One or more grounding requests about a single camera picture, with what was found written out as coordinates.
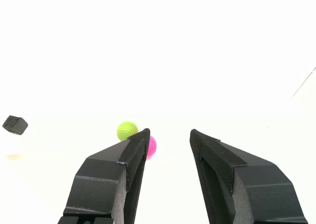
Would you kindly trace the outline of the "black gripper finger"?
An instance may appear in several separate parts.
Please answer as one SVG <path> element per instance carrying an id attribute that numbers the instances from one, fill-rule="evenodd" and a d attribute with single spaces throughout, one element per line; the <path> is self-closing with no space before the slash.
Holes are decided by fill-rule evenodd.
<path id="1" fill-rule="evenodd" d="M 196 129 L 190 145 L 211 224 L 306 224 L 291 180 L 272 162 Z"/>
<path id="2" fill-rule="evenodd" d="M 60 224 L 133 224 L 150 141 L 148 128 L 86 158 Z"/>

